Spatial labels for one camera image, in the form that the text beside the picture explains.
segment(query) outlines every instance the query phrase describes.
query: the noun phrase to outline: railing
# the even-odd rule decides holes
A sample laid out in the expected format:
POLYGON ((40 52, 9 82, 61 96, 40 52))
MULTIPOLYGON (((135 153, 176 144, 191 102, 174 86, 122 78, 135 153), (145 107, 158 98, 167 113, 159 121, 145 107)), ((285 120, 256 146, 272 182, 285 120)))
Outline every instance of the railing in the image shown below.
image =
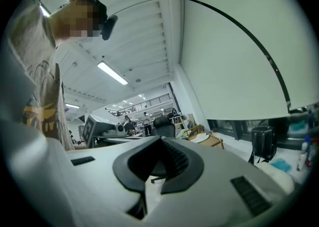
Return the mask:
POLYGON ((151 99, 149 101, 144 101, 144 102, 129 106, 127 108, 121 109, 121 110, 110 110, 110 109, 106 109, 106 110, 114 116, 120 116, 120 115, 128 114, 128 113, 131 113, 134 111, 147 109, 148 107, 154 106, 154 105, 162 103, 162 102, 167 102, 169 100, 171 100, 169 94, 165 94, 165 95, 159 96, 157 98, 151 99))

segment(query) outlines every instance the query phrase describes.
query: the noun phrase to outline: ceiling light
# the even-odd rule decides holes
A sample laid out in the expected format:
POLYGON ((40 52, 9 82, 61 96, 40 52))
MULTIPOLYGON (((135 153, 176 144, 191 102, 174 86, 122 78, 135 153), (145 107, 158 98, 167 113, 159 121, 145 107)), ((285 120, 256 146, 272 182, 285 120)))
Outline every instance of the ceiling light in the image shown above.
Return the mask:
POLYGON ((68 107, 75 108, 75 109, 79 109, 79 108, 80 108, 79 106, 72 105, 72 104, 69 104, 69 103, 66 103, 66 105, 67 105, 68 107))
POLYGON ((50 16, 50 14, 41 5, 40 5, 40 8, 41 8, 44 16, 46 16, 46 17, 50 16))
POLYGON ((108 65, 106 65, 105 62, 100 62, 98 64, 98 67, 105 73, 109 74, 112 78, 119 81, 122 85, 128 84, 128 82, 126 82, 122 77, 120 77, 120 75, 118 75, 114 70, 112 70, 108 65))

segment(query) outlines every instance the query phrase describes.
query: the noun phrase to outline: black bag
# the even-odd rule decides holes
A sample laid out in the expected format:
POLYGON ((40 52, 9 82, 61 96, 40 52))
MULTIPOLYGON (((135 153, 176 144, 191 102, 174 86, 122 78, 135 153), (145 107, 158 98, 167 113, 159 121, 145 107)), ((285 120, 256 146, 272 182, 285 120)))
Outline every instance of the black bag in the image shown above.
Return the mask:
POLYGON ((264 158, 264 161, 269 162, 277 151, 277 138, 274 129, 271 126, 255 127, 251 130, 251 138, 253 151, 248 162, 254 164, 254 156, 264 158))

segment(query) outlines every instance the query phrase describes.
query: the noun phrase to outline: office chair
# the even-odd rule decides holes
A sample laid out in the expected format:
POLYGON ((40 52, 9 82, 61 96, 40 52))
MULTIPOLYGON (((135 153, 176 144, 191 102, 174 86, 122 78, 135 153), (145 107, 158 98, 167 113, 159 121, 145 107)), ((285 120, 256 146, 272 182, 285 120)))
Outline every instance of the office chair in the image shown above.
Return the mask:
MULTIPOLYGON (((159 135, 165 137, 175 137, 175 124, 171 123, 166 116, 158 117, 153 122, 152 135, 159 135)), ((164 179, 167 177, 167 172, 162 161, 158 161, 154 170, 152 171, 152 176, 157 178, 151 179, 153 184, 155 180, 164 179)))

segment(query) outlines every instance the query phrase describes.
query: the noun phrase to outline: office floor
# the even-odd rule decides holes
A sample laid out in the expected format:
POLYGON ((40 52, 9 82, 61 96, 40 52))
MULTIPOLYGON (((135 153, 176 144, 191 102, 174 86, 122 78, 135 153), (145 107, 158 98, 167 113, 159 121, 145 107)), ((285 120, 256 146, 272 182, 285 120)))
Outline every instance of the office floor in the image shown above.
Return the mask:
MULTIPOLYGON (((215 133, 215 136, 223 139, 225 150, 236 154, 245 161, 248 161, 252 151, 251 142, 245 140, 235 140, 233 137, 219 133, 215 133)), ((284 159, 288 164, 291 165, 291 170, 288 172, 288 174, 290 174, 293 177, 295 182, 302 184, 307 178, 309 171, 297 171, 297 161, 299 153, 300 152, 297 150, 277 148, 276 155, 274 156, 272 161, 278 158, 284 159)), ((165 179, 161 179, 155 181, 155 183, 152 184, 152 178, 154 177, 150 176, 146 181, 146 203, 148 213, 154 210, 154 208, 156 208, 156 206, 159 204, 161 200, 160 190, 165 181, 165 179)))

